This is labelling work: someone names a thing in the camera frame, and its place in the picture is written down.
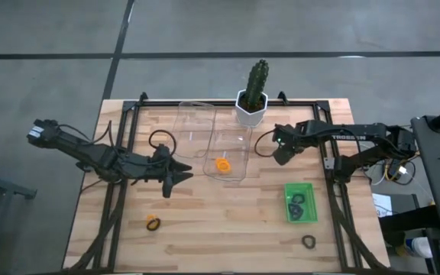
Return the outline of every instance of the clear plastic container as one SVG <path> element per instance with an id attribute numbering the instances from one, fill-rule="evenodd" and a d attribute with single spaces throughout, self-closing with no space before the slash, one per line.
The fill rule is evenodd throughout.
<path id="1" fill-rule="evenodd" d="M 173 126 L 176 155 L 185 158 L 204 157 L 208 150 L 215 123 L 215 106 L 201 102 L 181 102 Z M 168 147 L 173 141 L 168 140 Z"/>
<path id="2" fill-rule="evenodd" d="M 215 123 L 203 173 L 217 180 L 238 182 L 245 178 L 249 160 L 252 128 L 237 124 Z M 229 168 L 220 170 L 219 161 L 227 160 Z"/>

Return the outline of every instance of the green tray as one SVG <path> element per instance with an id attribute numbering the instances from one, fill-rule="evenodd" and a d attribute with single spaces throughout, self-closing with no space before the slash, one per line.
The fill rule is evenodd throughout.
<path id="1" fill-rule="evenodd" d="M 295 194 L 302 194 L 305 196 L 305 202 L 299 204 L 303 209 L 303 215 L 298 220 L 293 220 L 288 211 L 288 204 L 291 203 L 291 199 Z M 288 222 L 307 223 L 318 221 L 317 206 L 311 183 L 286 183 L 284 185 L 284 199 L 286 201 L 286 217 L 288 218 Z"/>

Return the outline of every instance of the plant pot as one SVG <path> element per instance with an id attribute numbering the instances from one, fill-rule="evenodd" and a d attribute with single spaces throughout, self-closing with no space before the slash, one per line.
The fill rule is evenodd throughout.
<path id="1" fill-rule="evenodd" d="M 256 127 L 263 120 L 264 113 L 267 109 L 267 95 L 262 93 L 262 97 L 264 100 L 264 108 L 257 112 L 247 112 L 245 111 L 239 104 L 241 97 L 245 94 L 245 90 L 238 91 L 237 100 L 235 101 L 235 111 L 237 112 L 237 119 L 239 123 L 246 127 Z"/>

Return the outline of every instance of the wooden table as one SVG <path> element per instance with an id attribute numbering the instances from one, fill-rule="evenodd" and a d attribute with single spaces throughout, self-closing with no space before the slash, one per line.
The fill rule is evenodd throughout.
<path id="1" fill-rule="evenodd" d="M 334 124 L 353 124 L 347 99 L 328 99 Z M 96 136 L 113 121 L 116 137 L 122 100 L 105 100 Z M 218 108 L 217 120 L 235 121 L 233 108 Z M 134 152 L 153 152 L 147 139 L 157 129 L 172 130 L 177 107 L 142 107 L 139 113 Z M 270 107 L 251 137 L 247 176 L 240 183 L 223 183 L 203 174 L 202 164 L 194 163 L 195 176 L 177 185 L 170 199 L 164 199 L 161 184 L 139 182 L 129 186 L 121 223 L 116 272 L 310 272 L 339 271 L 332 217 L 322 172 L 319 150 L 306 149 L 287 165 L 253 152 L 254 142 L 274 123 L 294 125 L 313 119 L 308 107 Z M 128 133 L 125 133 L 124 144 Z M 155 141 L 165 141 L 157 135 Z M 338 142 L 341 154 L 357 152 L 355 143 Z M 260 150 L 272 152 L 275 145 L 265 138 Z M 84 186 L 97 176 L 86 175 Z M 293 225 L 286 222 L 283 187 L 285 183 L 309 182 L 315 190 L 319 221 Z M 79 199 L 64 267 L 72 266 L 91 244 L 99 230 L 105 184 L 87 189 Z M 362 177 L 353 177 L 348 194 L 356 230 L 378 260 L 389 266 L 371 190 Z M 158 215 L 157 231 L 145 228 L 146 217 Z M 308 250 L 300 243 L 303 235 L 317 239 Z M 351 257 L 350 244 L 345 247 Z M 102 264 L 106 264 L 107 250 Z"/>

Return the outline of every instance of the concrete floor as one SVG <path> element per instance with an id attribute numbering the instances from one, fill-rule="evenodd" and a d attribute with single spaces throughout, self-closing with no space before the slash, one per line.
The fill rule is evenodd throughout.
<path id="1" fill-rule="evenodd" d="M 113 53 L 126 0 L 0 0 L 0 53 Z M 440 0 L 137 0 L 124 52 L 440 50 Z M 256 60 L 121 60 L 112 99 L 232 98 Z M 350 99 L 359 123 L 407 125 L 440 112 L 440 57 L 268 59 L 266 91 Z M 59 270 L 83 174 L 25 135 L 55 118 L 92 135 L 110 60 L 0 60 L 0 177 L 37 188 L 15 199 L 0 236 L 0 274 Z M 419 160 L 409 186 L 430 198 Z M 397 270 L 423 261 L 392 258 Z"/>

